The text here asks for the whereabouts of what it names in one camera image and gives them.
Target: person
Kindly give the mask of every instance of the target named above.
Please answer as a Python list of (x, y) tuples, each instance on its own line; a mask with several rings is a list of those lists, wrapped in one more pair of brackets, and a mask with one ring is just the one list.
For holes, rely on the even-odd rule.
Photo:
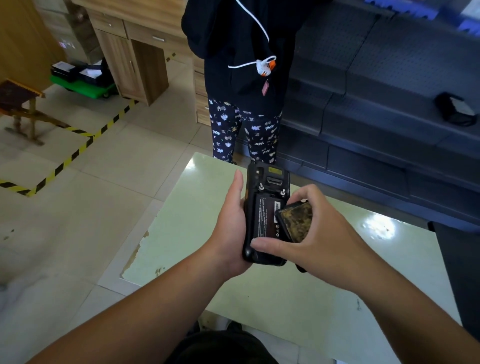
[[(202, 332), (184, 339), (218, 289), (250, 267), (241, 254), (246, 230), (242, 187), (242, 173), (236, 171), (212, 235), (199, 250), (58, 339), (30, 363), (275, 363), (261, 344), (241, 332)], [(480, 344), (382, 260), (316, 186), (300, 188), (288, 203), (302, 199), (313, 209), (304, 241), (257, 238), (252, 247), (357, 294), (402, 363), (479, 362)]]
[(275, 163), (295, 35), (319, 0), (189, 0), (182, 30), (205, 60), (213, 157), (232, 162), (242, 125), (251, 160)]

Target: charging port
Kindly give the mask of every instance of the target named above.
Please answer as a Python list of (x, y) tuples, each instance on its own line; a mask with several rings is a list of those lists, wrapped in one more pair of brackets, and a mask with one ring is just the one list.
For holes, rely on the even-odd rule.
[(270, 184), (276, 184), (277, 186), (282, 185), (282, 180), (279, 180), (278, 178), (268, 177), (268, 176), (267, 176), (267, 182)]

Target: patterned pajama pants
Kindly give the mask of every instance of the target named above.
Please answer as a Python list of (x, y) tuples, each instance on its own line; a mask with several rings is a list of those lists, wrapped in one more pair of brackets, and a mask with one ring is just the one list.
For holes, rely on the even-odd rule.
[(248, 141), (251, 160), (273, 164), (276, 158), (280, 115), (267, 118), (240, 111), (236, 106), (208, 98), (212, 125), (213, 156), (232, 162), (233, 148), (242, 124)]

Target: table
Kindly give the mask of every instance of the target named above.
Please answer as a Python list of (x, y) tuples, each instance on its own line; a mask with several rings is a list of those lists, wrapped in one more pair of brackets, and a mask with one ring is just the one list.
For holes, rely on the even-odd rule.
[[(198, 249), (215, 226), (235, 169), (246, 178), (244, 168), (195, 153), (123, 278), (145, 285)], [(460, 323), (434, 232), (329, 201), (382, 258)], [(253, 265), (224, 284), (207, 310), (348, 364), (399, 362), (358, 296), (301, 274), (290, 262)]]

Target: battery label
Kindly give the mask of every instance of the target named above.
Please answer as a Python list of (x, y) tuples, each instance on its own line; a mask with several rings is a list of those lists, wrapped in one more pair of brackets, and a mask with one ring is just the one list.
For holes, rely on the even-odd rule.
[(255, 201), (254, 237), (280, 237), (280, 225), (275, 218), (275, 211), (281, 209), (284, 201), (267, 194), (258, 194)]

